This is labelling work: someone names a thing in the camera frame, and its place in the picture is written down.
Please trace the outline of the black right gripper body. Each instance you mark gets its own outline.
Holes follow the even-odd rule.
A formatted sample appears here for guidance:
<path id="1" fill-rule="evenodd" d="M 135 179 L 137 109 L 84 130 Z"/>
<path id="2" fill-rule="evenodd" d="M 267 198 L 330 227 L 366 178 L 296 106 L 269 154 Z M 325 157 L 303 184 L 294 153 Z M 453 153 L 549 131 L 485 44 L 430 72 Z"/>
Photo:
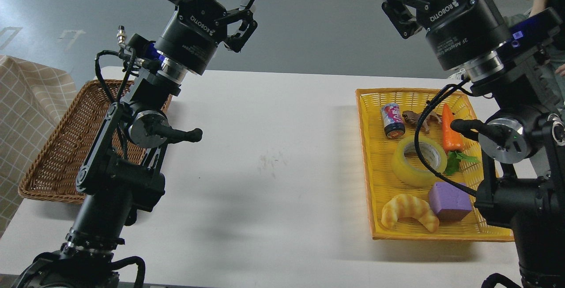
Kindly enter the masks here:
<path id="1" fill-rule="evenodd" d="M 424 0 L 417 22 L 442 69 L 454 69 L 510 40 L 493 0 Z"/>

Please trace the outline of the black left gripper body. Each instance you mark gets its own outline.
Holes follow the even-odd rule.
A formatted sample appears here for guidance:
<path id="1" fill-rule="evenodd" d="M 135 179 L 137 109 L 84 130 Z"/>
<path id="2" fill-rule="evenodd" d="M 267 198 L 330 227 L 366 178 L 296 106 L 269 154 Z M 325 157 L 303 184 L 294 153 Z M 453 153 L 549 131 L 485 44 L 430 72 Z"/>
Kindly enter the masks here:
<path id="1" fill-rule="evenodd" d="M 155 48 L 192 73 L 202 75 L 219 43 L 227 37 L 227 26 L 215 22 L 225 13 L 217 0 L 203 0 L 201 8 L 196 0 L 180 0 Z"/>

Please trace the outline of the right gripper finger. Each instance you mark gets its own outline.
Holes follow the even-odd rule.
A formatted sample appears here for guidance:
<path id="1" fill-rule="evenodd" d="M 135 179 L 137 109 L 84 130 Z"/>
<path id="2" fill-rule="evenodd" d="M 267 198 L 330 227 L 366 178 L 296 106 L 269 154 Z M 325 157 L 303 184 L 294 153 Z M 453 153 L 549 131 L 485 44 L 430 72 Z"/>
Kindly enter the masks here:
<path id="1" fill-rule="evenodd" d="M 406 40 L 422 30 L 409 8 L 428 12 L 430 2 L 426 0 L 384 0 L 381 8 L 400 36 Z"/>

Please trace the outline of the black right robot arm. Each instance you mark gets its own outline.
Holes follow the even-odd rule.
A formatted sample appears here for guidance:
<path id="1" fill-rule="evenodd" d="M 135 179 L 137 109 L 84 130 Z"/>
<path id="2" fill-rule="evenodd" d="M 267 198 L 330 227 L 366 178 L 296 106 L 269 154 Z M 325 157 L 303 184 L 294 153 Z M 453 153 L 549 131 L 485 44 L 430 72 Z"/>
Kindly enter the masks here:
<path id="1" fill-rule="evenodd" d="M 464 83 L 470 95 L 491 94 L 500 109 L 486 122 L 456 119 L 451 127 L 482 148 L 484 178 L 472 190 L 475 208 L 491 226 L 514 234 L 521 284 L 564 286 L 564 122 L 558 97 L 542 77 L 547 45 L 562 25 L 547 0 L 534 0 L 528 19 L 507 26 L 492 0 L 385 0 L 382 8 L 403 38 L 426 31 L 444 70 L 466 78 L 446 85 L 424 109 Z"/>

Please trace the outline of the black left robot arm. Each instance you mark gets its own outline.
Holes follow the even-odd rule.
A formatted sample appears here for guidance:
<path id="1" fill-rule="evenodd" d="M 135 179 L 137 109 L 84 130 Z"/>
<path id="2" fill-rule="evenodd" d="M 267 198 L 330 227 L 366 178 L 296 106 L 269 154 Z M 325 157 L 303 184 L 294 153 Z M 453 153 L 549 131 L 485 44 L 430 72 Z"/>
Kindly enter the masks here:
<path id="1" fill-rule="evenodd" d="M 119 270 L 129 265 L 137 266 L 133 286 L 143 287 L 142 258 L 113 261 L 121 231 L 164 195 L 168 145 L 203 136 L 199 128 L 173 129 L 162 107 L 179 95 L 187 73 L 204 73 L 221 43 L 238 53 L 258 26 L 255 0 L 232 10 L 217 0 L 168 1 L 175 10 L 157 41 L 128 39 L 119 26 L 120 49 L 97 54 L 95 74 L 110 104 L 77 172 L 76 190 L 86 198 L 61 248 L 36 256 L 14 288 L 117 288 Z"/>

